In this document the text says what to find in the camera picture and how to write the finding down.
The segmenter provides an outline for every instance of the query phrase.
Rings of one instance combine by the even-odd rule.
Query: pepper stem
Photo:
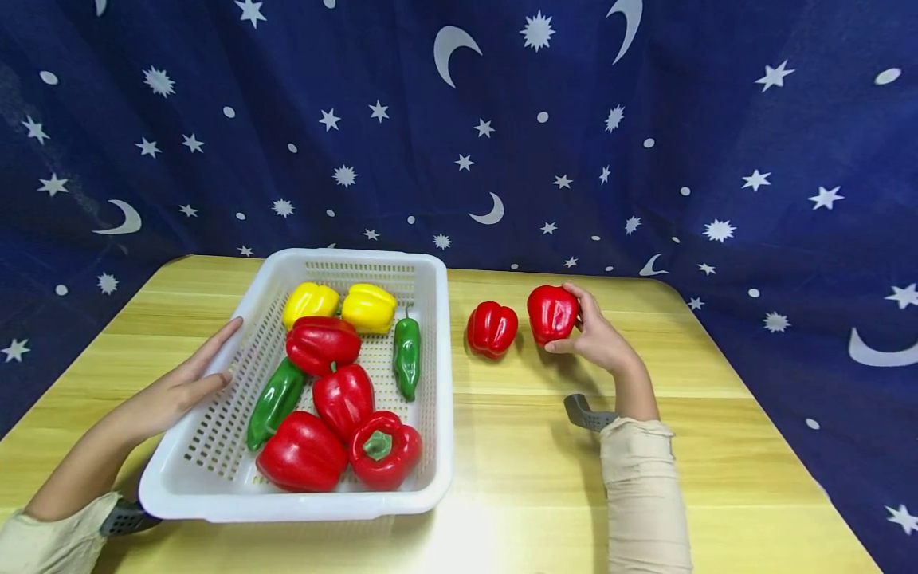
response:
[[[392,435],[382,431],[373,431],[364,443],[364,453],[379,462],[392,452]]]

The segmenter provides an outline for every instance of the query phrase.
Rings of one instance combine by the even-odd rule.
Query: wooden table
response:
[[[23,506],[80,434],[186,358],[233,312],[261,261],[193,256],[164,266],[0,443],[0,520]],[[434,512],[367,523],[166,523],[113,540],[96,572],[606,571],[605,490],[594,435],[562,397],[608,408],[608,375],[534,344],[500,364],[466,354],[481,300],[521,312],[558,276],[453,270],[455,476]],[[877,571],[681,297],[643,279],[579,278],[644,357],[688,505],[696,571]],[[131,489],[155,441],[119,482]]]

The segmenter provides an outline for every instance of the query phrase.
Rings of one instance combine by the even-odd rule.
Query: basket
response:
[[[304,281],[327,285],[343,297],[354,283],[380,286],[408,304],[420,324],[417,397],[407,403],[393,373],[393,331],[364,335],[358,363],[373,381],[376,407],[397,413],[418,429],[422,457],[398,491],[370,492],[348,468],[334,492],[292,494],[270,484],[245,445],[246,427],[268,377],[285,356],[281,314],[290,292]],[[163,519],[212,523],[369,520],[432,509],[453,477],[453,368],[446,267],[430,255],[344,249],[286,249],[268,257],[234,316],[240,332],[207,373],[229,370],[232,382],[189,412],[165,434],[140,480],[140,501]],[[299,409],[315,413],[307,385]]]

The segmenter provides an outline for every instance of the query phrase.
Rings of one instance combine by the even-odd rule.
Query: starry fabric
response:
[[[918,5],[32,0],[4,16],[0,433],[187,253],[652,277],[879,565],[914,571]]]

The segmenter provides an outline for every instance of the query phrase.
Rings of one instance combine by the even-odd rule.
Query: sleeve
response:
[[[116,502],[109,492],[55,523],[15,512],[0,530],[0,574],[89,574],[106,542],[99,529]]]
[[[692,571],[686,509],[672,431],[660,421],[620,418],[600,434],[609,505],[609,573]]]

